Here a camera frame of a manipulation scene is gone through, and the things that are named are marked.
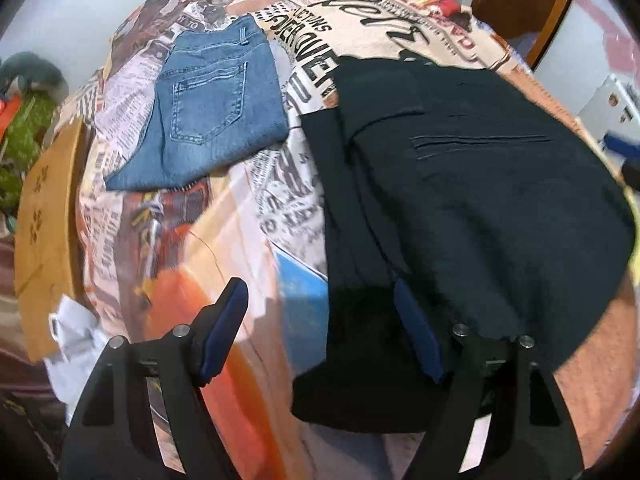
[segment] black fabric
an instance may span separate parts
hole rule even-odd
[[[292,412],[349,431],[425,430],[446,397],[393,304],[403,278],[440,341],[528,334],[551,370],[614,297],[634,244],[622,189],[563,124],[489,70],[343,57],[338,108],[302,117],[325,192],[326,360]]]

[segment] newspaper print bedsheet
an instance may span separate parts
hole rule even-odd
[[[252,13],[265,30],[289,138],[183,189],[105,192],[135,149],[153,85],[184,30],[219,30]],[[289,413],[292,378],[324,358],[328,318],[322,189],[300,114],[337,104],[337,57],[489,68],[583,135],[511,49],[453,0],[148,0],[116,31],[103,70],[63,106],[92,133],[78,193],[84,286],[110,334],[139,341],[190,322],[233,276],[249,311],[207,408],[242,478],[400,478],[414,436],[358,435]],[[159,385],[150,386],[165,462],[181,468]]]

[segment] crumpled white cloth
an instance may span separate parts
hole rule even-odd
[[[56,397],[66,404],[66,424],[71,419],[84,385],[109,337],[87,308],[62,295],[58,310],[49,314],[49,330],[60,352],[44,358]]]

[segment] yellow object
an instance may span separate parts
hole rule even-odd
[[[82,118],[64,126],[24,180],[15,234],[15,293],[32,361],[58,352],[49,314],[62,294],[82,302],[76,190],[82,164]]]

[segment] jeans waistband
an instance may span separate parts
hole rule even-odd
[[[266,41],[263,33],[255,37],[258,33],[262,33],[262,29],[255,23],[252,15],[246,14],[223,30],[205,32],[185,30],[175,40],[172,52],[197,52],[226,44],[255,46]]]

